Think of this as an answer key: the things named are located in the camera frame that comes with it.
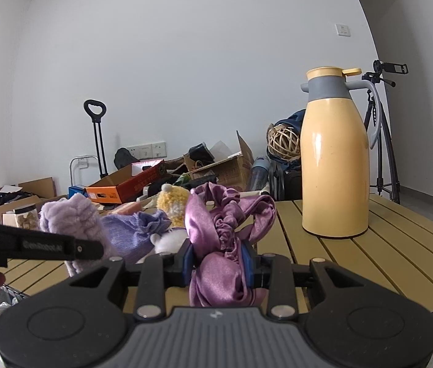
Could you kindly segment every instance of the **gray thermos handle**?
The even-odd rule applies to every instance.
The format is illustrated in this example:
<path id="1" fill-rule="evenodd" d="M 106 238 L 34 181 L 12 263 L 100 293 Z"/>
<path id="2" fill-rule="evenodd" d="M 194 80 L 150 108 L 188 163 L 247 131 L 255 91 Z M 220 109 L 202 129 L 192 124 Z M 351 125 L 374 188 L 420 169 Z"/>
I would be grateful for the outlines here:
<path id="1" fill-rule="evenodd" d="M 375 105 L 377 106 L 378 115 L 382 112 L 382 107 L 380 105 L 380 97 L 378 96 L 377 88 L 373 83 L 368 80 L 357 80 L 346 82 L 346 87 L 348 90 L 359 90 L 359 89 L 369 89 L 373 93 L 373 98 L 375 99 Z M 377 121 L 377 126 L 375 126 L 375 132 L 370 140 L 370 149 L 373 149 L 375 143 L 377 142 L 378 136 L 380 135 L 380 120 Z"/>

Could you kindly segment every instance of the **silver screw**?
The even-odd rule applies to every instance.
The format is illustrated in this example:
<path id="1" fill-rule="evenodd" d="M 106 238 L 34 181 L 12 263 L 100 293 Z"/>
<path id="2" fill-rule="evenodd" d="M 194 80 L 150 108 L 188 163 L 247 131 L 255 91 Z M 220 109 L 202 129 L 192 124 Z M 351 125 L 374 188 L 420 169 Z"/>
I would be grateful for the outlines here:
<path id="1" fill-rule="evenodd" d="M 291 317 L 295 314 L 295 309 L 287 304 L 279 304 L 271 309 L 271 314 L 278 318 Z"/>
<path id="2" fill-rule="evenodd" d="M 159 316 L 162 310 L 159 306 L 154 304 L 146 304 L 144 306 L 138 307 L 136 313 L 143 318 L 153 318 Z"/>

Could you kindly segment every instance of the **trolley handle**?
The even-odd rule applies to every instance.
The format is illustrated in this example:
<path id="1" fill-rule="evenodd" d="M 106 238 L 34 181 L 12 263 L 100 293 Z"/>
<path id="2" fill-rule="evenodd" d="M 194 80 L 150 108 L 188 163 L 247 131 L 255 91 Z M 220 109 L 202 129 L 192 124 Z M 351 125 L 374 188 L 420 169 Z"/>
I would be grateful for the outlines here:
<path id="1" fill-rule="evenodd" d="M 92 106 L 99 106 L 102 109 L 102 111 L 100 113 L 94 113 L 90 109 L 90 105 L 92 105 Z M 96 101 L 94 99 L 88 99 L 87 101 L 85 101 L 83 103 L 83 109 L 86 110 L 87 114 L 92 119 L 92 123 L 100 123 L 102 117 L 105 115 L 105 112 L 106 112 L 105 105 L 101 101 Z"/>

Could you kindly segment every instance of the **open cardboard box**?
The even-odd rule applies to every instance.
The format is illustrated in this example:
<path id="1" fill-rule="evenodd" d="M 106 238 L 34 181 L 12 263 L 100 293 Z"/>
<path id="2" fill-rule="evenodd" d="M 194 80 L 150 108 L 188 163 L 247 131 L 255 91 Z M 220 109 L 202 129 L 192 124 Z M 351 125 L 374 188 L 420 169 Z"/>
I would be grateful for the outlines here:
<path id="1" fill-rule="evenodd" d="M 193 170 L 196 162 L 184 155 L 184 163 L 188 168 L 191 179 L 201 178 L 208 174 L 216 174 L 217 183 L 231 187 L 239 192 L 245 191 L 249 179 L 250 169 L 254 158 L 252 151 L 237 131 L 237 139 L 240 145 L 240 154 L 221 160 L 210 165 Z"/>
<path id="2" fill-rule="evenodd" d="M 21 187 L 22 191 L 30 192 L 35 195 L 0 206 L 0 224 L 2 224 L 2 215 L 8 211 L 34 204 L 39 212 L 46 202 L 57 201 L 62 197 L 66 197 L 66 195 L 56 196 L 55 183 L 52 177 L 22 182 L 17 184 L 17 186 Z"/>
<path id="3" fill-rule="evenodd" d="M 166 173 L 166 165 L 163 160 L 134 176 L 132 176 L 131 165 L 126 166 L 87 187 L 87 195 L 91 201 L 98 203 L 130 202 L 144 189 L 145 185 L 162 178 Z"/>

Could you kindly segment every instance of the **tripod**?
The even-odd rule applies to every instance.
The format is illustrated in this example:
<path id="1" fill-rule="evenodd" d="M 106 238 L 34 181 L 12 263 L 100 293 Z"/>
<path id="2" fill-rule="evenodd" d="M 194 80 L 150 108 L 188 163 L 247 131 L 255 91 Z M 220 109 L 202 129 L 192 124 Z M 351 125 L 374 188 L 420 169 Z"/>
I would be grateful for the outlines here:
<path id="1" fill-rule="evenodd" d="M 389 73 L 398 73 L 400 75 L 406 75 L 409 73 L 407 65 L 398 65 L 396 63 L 385 63 L 381 61 L 374 61 L 373 63 L 374 72 L 366 72 L 361 78 L 362 80 L 368 80 L 374 84 L 380 83 L 383 81 L 387 83 L 391 87 L 395 87 L 396 83 L 391 80 L 384 79 L 380 77 L 382 72 Z M 392 146 L 392 137 L 390 135 L 389 124 L 387 123 L 387 118 L 385 117 L 385 112 L 383 110 L 383 105 L 380 103 L 381 112 L 377 112 L 375 108 L 375 100 L 372 96 L 372 92 L 368 90 L 368 110 L 365 115 L 365 128 L 368 130 L 368 125 L 370 123 L 370 119 L 373 116 L 374 125 L 380 126 L 380 133 L 378 135 L 377 142 L 377 153 L 378 153 L 378 176 L 377 176 L 377 184 L 370 185 L 371 188 L 376 188 L 379 195 L 382 194 L 382 191 L 385 191 L 389 194 L 390 200 L 394 201 L 397 204 L 400 204 L 400 183 L 399 183 L 399 175 L 397 174 L 397 166 L 396 159 L 394 157 L 394 147 Z M 383 150 L 382 150 L 382 133 L 385 140 L 385 147 L 387 149 L 387 157 L 389 159 L 389 168 L 390 168 L 390 179 L 391 182 L 385 184 L 383 182 Z"/>

